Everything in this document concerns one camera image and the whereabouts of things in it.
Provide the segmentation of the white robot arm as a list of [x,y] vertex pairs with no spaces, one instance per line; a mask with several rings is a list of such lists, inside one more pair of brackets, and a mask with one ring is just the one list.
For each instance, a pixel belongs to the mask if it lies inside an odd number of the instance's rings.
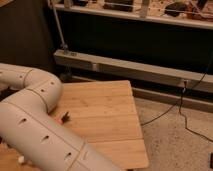
[[124,171],[54,121],[61,81],[31,67],[0,63],[0,83],[18,91],[0,101],[0,138],[42,171]]

